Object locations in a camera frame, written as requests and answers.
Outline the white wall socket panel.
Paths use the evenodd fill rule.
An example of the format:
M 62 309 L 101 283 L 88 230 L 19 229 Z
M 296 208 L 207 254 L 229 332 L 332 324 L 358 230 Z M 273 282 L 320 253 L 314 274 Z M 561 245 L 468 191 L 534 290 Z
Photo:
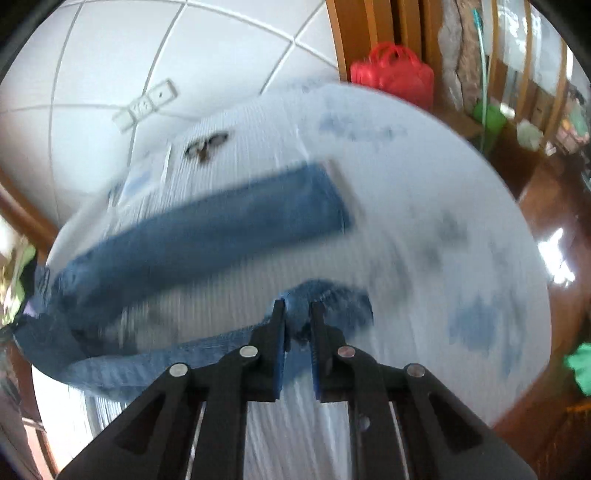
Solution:
M 126 132 L 176 98 L 176 88 L 169 79 L 166 79 L 133 100 L 128 106 L 118 110 L 113 115 L 112 121 L 121 132 Z

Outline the wooden headboard frame left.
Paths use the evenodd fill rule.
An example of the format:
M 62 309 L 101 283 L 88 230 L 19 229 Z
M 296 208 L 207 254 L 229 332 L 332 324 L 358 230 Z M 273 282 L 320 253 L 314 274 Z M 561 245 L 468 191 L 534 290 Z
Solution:
M 17 189 L 4 171 L 0 173 L 0 191 L 1 215 L 47 256 L 58 234 L 56 226 Z

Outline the green plastic container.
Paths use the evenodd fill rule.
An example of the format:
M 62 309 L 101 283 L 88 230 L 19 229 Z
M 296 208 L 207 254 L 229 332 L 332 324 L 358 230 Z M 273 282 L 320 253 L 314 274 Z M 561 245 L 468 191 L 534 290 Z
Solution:
M 497 137 L 508 122 L 506 116 L 501 112 L 499 105 L 488 104 L 487 109 L 484 109 L 484 103 L 482 101 L 478 101 L 474 106 L 472 117 L 480 124 L 483 124 L 483 119 L 486 119 L 486 133 L 493 137 Z

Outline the wooden headboard frame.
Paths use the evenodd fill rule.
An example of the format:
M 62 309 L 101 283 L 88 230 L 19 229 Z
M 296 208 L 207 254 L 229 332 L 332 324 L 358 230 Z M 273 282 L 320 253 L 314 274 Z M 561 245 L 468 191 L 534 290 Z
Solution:
M 1 215 L 47 256 L 58 234 L 56 226 L 17 189 L 4 171 L 0 173 L 0 191 Z
M 438 34 L 443 4 L 433 0 L 328 0 L 339 77 L 349 80 L 351 65 L 383 42 L 411 48 L 441 83 L 443 67 Z

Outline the wooden headboard frame right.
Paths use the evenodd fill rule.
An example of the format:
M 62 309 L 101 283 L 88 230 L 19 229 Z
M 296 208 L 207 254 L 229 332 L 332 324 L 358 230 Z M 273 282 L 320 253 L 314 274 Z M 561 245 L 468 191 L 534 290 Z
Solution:
M 351 65 L 383 42 L 411 48 L 441 83 L 443 67 L 438 34 L 443 4 L 433 0 L 328 0 L 339 77 L 349 80 Z

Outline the pile of colourful clothes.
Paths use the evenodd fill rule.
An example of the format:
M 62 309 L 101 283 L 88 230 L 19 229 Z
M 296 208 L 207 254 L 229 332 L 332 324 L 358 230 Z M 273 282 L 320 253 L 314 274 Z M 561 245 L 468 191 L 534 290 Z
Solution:
M 35 247 L 22 237 L 8 257 L 1 256 L 1 326 L 12 323 L 25 298 L 24 269 L 32 262 Z

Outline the blue denim jeans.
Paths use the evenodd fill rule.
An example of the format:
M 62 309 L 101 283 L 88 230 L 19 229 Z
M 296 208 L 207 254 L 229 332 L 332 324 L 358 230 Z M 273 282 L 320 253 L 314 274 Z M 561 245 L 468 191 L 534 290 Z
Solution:
M 248 342 L 252 329 L 143 353 L 100 335 L 125 309 L 242 260 L 352 226 L 346 199 L 321 164 L 245 183 L 146 219 L 57 273 L 38 271 L 36 312 L 21 316 L 12 335 L 24 358 L 46 376 L 129 402 L 169 366 L 211 365 Z

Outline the red plastic bag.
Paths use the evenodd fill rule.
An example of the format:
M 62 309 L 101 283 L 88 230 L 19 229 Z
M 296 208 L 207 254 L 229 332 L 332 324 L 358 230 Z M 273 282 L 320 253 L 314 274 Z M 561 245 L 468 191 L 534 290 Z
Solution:
M 433 69 L 403 45 L 384 42 L 351 66 L 351 82 L 401 98 L 424 110 L 434 105 Z

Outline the white paper booklet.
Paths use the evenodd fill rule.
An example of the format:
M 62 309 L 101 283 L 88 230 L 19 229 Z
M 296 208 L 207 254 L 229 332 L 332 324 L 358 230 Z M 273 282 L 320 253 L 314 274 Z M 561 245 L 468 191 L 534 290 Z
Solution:
M 168 143 L 134 162 L 125 178 L 109 192 L 108 209 L 123 210 L 160 190 L 167 180 L 171 152 Z

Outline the striped white bed sheet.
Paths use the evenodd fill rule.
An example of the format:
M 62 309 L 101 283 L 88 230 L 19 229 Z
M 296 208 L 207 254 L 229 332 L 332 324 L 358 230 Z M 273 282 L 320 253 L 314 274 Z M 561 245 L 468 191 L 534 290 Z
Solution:
M 109 210 L 129 168 L 119 174 L 64 225 L 47 270 L 175 207 L 307 164 L 325 166 L 353 214 L 345 233 L 175 287 L 100 333 L 144 353 L 253 331 L 283 301 L 280 397 L 247 404 L 240 479 L 356 479 L 348 404 L 315 395 L 315 302 L 346 344 L 390 367 L 423 365 L 489 428 L 541 372 L 551 340 L 537 246 L 491 166 L 431 115 L 351 84 L 294 87 L 152 140 L 130 166 L 168 143 L 161 189 Z

